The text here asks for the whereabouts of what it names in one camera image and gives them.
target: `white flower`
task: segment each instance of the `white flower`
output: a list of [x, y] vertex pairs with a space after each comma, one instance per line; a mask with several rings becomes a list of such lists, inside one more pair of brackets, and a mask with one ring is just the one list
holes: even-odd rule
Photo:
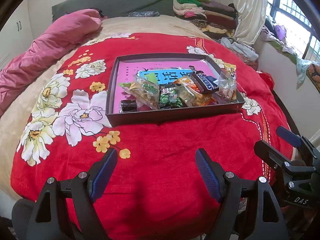
[[49, 117], [55, 113], [54, 109], [62, 105], [61, 98], [67, 95], [70, 78], [63, 73], [55, 74], [42, 89], [36, 105], [32, 109], [32, 117]]
[[128, 38], [130, 35], [131, 35], [131, 33], [114, 34], [111, 36], [107, 36], [105, 38], [93, 39], [93, 40], [88, 41], [87, 43], [83, 44], [83, 46], [90, 46], [90, 45], [93, 45], [93, 44], [96, 44], [96, 43], [99, 43], [99, 42], [105, 41], [106, 39], [111, 39], [111, 38], [113, 38], [113, 39], [115, 39], [115, 38]]
[[261, 108], [256, 100], [248, 98], [245, 93], [241, 93], [241, 95], [244, 98], [244, 104], [242, 108], [247, 110], [247, 115], [260, 113]]
[[209, 57], [219, 66], [219, 68], [224, 68], [224, 62], [221, 59], [215, 58], [212, 54], [209, 54]]
[[45, 145], [52, 144], [52, 138], [55, 138], [51, 124], [57, 115], [58, 113], [51, 115], [49, 118], [39, 116], [38, 118], [32, 119], [25, 127], [17, 152], [23, 145], [21, 158], [30, 166], [34, 166], [36, 163], [39, 164], [40, 157], [45, 160], [50, 154]]
[[187, 50], [190, 54], [200, 54], [200, 55], [208, 55], [207, 53], [205, 53], [202, 49], [200, 48], [195, 48], [195, 47], [192, 47], [192, 46], [188, 46], [187, 47]]
[[103, 126], [110, 126], [106, 117], [107, 92], [94, 94], [89, 101], [89, 95], [84, 90], [73, 91], [72, 103], [64, 107], [52, 125], [55, 135], [66, 133], [71, 146], [81, 141], [82, 135], [90, 136], [99, 133]]
[[104, 72], [106, 69], [106, 63], [104, 59], [91, 62], [89, 64], [84, 64], [77, 69], [75, 78], [87, 78], [90, 76], [98, 75]]

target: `beige blanket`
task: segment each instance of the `beige blanket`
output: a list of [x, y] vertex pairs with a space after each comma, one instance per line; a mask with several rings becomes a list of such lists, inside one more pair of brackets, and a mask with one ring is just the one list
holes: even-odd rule
[[[119, 17], [103, 21], [102, 30], [92, 36], [103, 38], [119, 33], [163, 33], [179, 36], [194, 36], [210, 38], [188, 21], [175, 17], [161, 15], [160, 17], [135, 18]], [[10, 174], [13, 156], [20, 141], [20, 136], [27, 124], [31, 110], [38, 95], [48, 80], [56, 73], [62, 64], [76, 52], [74, 49], [65, 55], [55, 65], [46, 70], [10, 105], [0, 119], [0, 189], [14, 199], [20, 197], [10, 186]]]

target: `flower center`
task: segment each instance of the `flower center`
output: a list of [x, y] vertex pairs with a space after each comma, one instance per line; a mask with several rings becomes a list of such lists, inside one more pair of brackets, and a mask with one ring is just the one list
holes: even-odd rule
[[87, 113], [84, 113], [83, 115], [80, 116], [80, 118], [88, 118], [89, 117], [89, 114]]
[[45, 98], [48, 98], [49, 95], [51, 93], [51, 88], [46, 88], [45, 90], [43, 90], [42, 92], [42, 95], [45, 97]]
[[41, 131], [30, 131], [28, 136], [29, 140], [30, 141], [36, 140], [39, 137], [40, 133]]

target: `blue textured pad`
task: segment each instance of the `blue textured pad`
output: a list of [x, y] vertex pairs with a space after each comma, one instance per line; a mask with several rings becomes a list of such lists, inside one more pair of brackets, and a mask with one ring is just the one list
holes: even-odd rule
[[205, 186], [207, 187], [210, 197], [214, 198], [218, 203], [221, 203], [222, 196], [220, 193], [219, 181], [199, 150], [196, 151], [196, 165]]
[[292, 145], [293, 147], [297, 148], [301, 146], [301, 139], [300, 136], [294, 134], [291, 131], [288, 131], [286, 128], [279, 126], [276, 129], [277, 135], [285, 140], [287, 143]]
[[118, 161], [118, 154], [116, 150], [113, 150], [109, 157], [106, 159], [102, 168], [98, 172], [96, 178], [93, 181], [92, 193], [90, 198], [94, 203], [98, 198], [101, 198], [104, 190], [107, 187], [109, 179], [116, 167]]

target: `blue gripper pad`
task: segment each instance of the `blue gripper pad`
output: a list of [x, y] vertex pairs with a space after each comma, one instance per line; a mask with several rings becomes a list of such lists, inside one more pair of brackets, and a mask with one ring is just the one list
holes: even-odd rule
[[297, 148], [301, 146], [301, 139], [299, 135], [294, 134], [291, 131], [288, 131], [286, 128], [283, 126], [279, 126], [276, 129], [277, 135], [285, 140], [287, 143], [292, 145], [293, 147]]
[[222, 203], [223, 198], [220, 193], [219, 180], [215, 176], [213, 170], [210, 168], [200, 149], [196, 151], [196, 165], [210, 197], [214, 198], [218, 203]]
[[109, 179], [116, 167], [118, 161], [117, 151], [110, 148], [100, 162], [96, 162], [92, 165], [89, 172], [93, 168], [93, 172], [90, 173], [88, 185], [90, 186], [89, 194], [94, 203], [98, 198], [101, 198], [105, 191]]

